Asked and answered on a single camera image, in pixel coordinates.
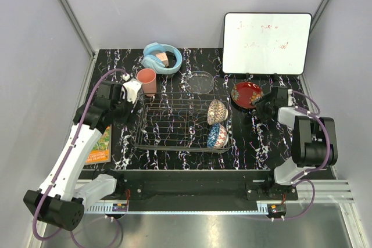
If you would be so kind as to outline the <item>red floral lacquer bowl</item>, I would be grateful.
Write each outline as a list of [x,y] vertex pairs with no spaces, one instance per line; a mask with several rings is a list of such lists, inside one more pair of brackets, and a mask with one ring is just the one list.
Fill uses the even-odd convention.
[[233,102],[244,109],[254,109],[253,102],[263,96],[260,86],[252,82],[239,82],[235,84],[231,90],[231,98]]

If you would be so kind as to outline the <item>black wire dish rack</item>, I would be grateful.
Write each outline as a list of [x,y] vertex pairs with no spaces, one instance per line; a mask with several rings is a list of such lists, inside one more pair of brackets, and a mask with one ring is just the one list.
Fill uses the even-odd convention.
[[[208,123],[214,100],[227,109],[220,124],[227,139],[221,146],[212,143],[215,130]],[[141,94],[138,118],[134,123],[134,146],[143,150],[224,153],[232,146],[233,127],[230,97],[221,94],[164,92]]]

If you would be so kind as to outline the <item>pink plastic cup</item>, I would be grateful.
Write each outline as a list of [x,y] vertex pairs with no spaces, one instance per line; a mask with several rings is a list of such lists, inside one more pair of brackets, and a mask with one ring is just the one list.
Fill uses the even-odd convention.
[[142,83],[142,90],[146,96],[154,96],[157,90],[156,72],[152,69],[142,69],[137,74],[137,80]]

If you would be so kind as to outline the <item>beige patterned bowl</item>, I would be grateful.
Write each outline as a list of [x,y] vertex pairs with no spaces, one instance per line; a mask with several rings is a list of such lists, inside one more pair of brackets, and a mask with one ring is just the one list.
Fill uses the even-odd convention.
[[228,110],[223,102],[217,99],[212,100],[207,113],[208,124],[213,125],[216,123],[222,123],[227,119],[227,117]]

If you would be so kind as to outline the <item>blue triangle pattern bowl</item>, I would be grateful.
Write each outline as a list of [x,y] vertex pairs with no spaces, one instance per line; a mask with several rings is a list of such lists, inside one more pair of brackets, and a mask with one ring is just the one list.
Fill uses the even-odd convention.
[[208,136],[207,147],[221,149],[227,144],[227,142],[228,132],[226,128],[220,123],[213,124]]

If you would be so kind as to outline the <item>clear glass bowl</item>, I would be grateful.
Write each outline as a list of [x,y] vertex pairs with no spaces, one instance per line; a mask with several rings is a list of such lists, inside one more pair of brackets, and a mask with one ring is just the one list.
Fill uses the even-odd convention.
[[185,88],[193,94],[208,94],[214,88],[214,78],[206,71],[193,71],[185,78]]

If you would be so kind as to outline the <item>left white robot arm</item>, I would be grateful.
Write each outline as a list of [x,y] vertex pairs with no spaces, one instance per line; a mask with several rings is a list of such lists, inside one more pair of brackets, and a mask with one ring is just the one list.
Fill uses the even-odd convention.
[[94,91],[92,103],[77,110],[69,139],[52,171],[36,191],[24,195],[24,204],[36,221],[73,231],[85,210],[97,201],[125,194],[124,177],[115,171],[98,174],[82,187],[76,184],[105,130],[115,121],[128,121],[141,87],[133,78],[124,84],[104,81]]

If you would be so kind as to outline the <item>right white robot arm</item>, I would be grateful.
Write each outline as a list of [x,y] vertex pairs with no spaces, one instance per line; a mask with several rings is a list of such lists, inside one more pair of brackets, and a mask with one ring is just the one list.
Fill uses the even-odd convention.
[[292,130],[291,157],[273,171],[273,179],[264,184],[269,199],[278,199],[285,186],[296,185],[311,172],[333,166],[338,160],[335,121],[319,117],[299,106],[285,106],[282,102],[255,101],[257,116],[262,120],[276,120]]

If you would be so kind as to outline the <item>orange treehouse book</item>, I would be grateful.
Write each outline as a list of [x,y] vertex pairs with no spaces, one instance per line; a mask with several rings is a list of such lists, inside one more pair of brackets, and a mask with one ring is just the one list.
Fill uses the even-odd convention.
[[108,126],[90,152],[85,164],[100,164],[111,161],[112,126]]

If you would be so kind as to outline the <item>light blue headphones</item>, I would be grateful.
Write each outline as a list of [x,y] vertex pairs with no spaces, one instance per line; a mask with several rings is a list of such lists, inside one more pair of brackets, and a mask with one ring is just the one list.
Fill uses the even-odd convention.
[[[169,67],[170,59],[167,57],[167,52],[172,53],[176,59],[175,65],[171,68]],[[141,63],[145,68],[154,70],[156,74],[172,75],[179,71],[182,62],[182,54],[177,48],[154,42],[144,48]]]

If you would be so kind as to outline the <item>white dry-erase board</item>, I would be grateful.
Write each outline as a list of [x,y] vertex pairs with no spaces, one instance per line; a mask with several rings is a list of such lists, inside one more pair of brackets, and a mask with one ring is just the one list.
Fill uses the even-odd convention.
[[302,74],[311,23],[310,13],[227,13],[223,72]]

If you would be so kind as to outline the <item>pink wooden block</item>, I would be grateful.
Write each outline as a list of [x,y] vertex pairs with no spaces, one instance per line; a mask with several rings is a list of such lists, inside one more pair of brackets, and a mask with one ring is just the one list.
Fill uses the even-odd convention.
[[167,57],[166,52],[156,53],[155,56],[163,63],[165,67],[169,66],[169,59]]

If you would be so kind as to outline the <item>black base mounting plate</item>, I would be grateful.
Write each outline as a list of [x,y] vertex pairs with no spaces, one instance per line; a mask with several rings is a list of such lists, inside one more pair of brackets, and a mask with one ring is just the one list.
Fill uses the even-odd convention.
[[248,200],[298,200],[293,186],[275,184],[267,170],[83,170],[81,179],[119,176],[132,200],[154,196],[227,196]]

